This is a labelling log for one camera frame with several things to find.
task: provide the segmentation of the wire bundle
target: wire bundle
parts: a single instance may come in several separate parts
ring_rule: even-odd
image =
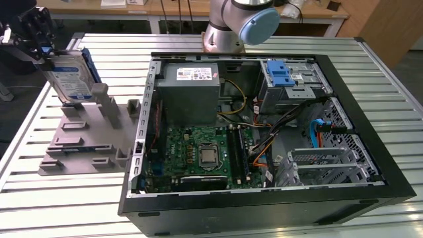
[[[256,157],[256,159],[254,160],[252,165],[254,166],[267,166],[262,163],[258,163],[260,156],[264,154],[266,150],[270,148],[272,142],[275,141],[275,136],[279,133],[280,128],[290,122],[292,121],[299,113],[302,112],[302,110],[308,107],[311,104],[315,103],[323,103],[326,102],[326,100],[328,99],[328,97],[320,97],[316,98],[314,100],[307,100],[304,101],[302,104],[299,104],[296,107],[294,107],[290,111],[287,111],[282,117],[278,119],[276,123],[272,125],[270,131],[268,131],[268,136],[264,139],[263,142],[260,142],[258,145],[255,145],[255,147],[252,148],[252,151],[255,151],[256,149],[259,149],[262,146],[264,146],[263,150],[259,153],[259,156]]]

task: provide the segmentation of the aluminum workbench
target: aluminum workbench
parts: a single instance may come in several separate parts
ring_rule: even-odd
[[[199,35],[76,34],[118,103],[140,99],[151,52],[200,52]],[[423,108],[366,43],[352,38],[272,37],[248,53],[328,55],[412,185],[416,197],[342,225],[192,237],[423,237]],[[123,173],[42,177],[39,164],[63,112],[47,84],[0,161],[0,232],[21,237],[143,237],[118,216]]]

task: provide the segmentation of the open computer chassis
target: open computer chassis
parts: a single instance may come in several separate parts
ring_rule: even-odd
[[[119,215],[128,217],[147,236],[343,223],[370,210],[396,204],[415,196],[330,58],[324,55],[152,53],[139,123],[148,121],[156,66],[162,61],[171,60],[180,63],[200,62],[203,59],[208,62],[219,59],[259,61],[268,58],[314,59],[348,116],[354,133],[372,158],[379,171],[374,176],[376,180],[383,181],[383,184],[350,187],[304,186],[303,189],[290,189],[287,186],[262,188],[259,192],[223,190],[203,194],[172,193],[140,196],[135,175],[139,174],[139,164],[143,161],[146,146],[142,138],[147,126],[139,126],[135,153],[127,163]]]

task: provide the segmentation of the wooden desk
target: wooden desk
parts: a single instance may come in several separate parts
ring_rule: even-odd
[[[338,11],[326,9],[330,0],[322,0],[320,7],[310,0],[303,8],[303,23],[330,25],[324,36],[335,37],[348,13],[340,7]],[[195,21],[208,21],[210,0],[191,0],[192,18]],[[164,20],[160,0],[148,0],[144,6],[128,5],[127,8],[102,9],[102,0],[38,0],[38,5],[50,9],[54,19],[87,19],[87,20],[148,20],[152,34],[160,34],[159,21]],[[179,20],[178,1],[163,0],[168,20]],[[191,20],[188,2],[180,0],[183,20]],[[298,19],[282,17],[280,23],[298,23]]]
[[[71,0],[64,2],[62,0],[38,0],[38,6],[44,6],[50,9],[51,14],[75,14],[75,15],[132,15],[148,14],[151,8],[151,0],[144,6],[127,5],[126,8],[102,9],[102,0]]]

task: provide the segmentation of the floor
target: floor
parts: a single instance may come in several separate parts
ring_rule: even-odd
[[[204,23],[195,25],[195,33],[200,33],[206,28]],[[74,32],[86,33],[150,33],[150,26],[146,21],[83,21],[67,20],[64,27],[58,29],[55,45],[58,49],[64,49],[68,45]],[[170,32],[179,33],[179,22],[170,22]],[[183,33],[191,33],[188,22],[183,22]],[[423,51],[410,51],[402,62],[392,70],[399,80],[408,88],[410,92],[423,104]],[[16,67],[17,73],[24,74],[21,68]],[[36,71],[28,75],[16,75],[0,63],[0,82],[15,98],[11,102],[0,101],[0,158],[7,150],[8,142],[12,141],[19,127],[25,119],[28,111],[46,84],[42,72]]]

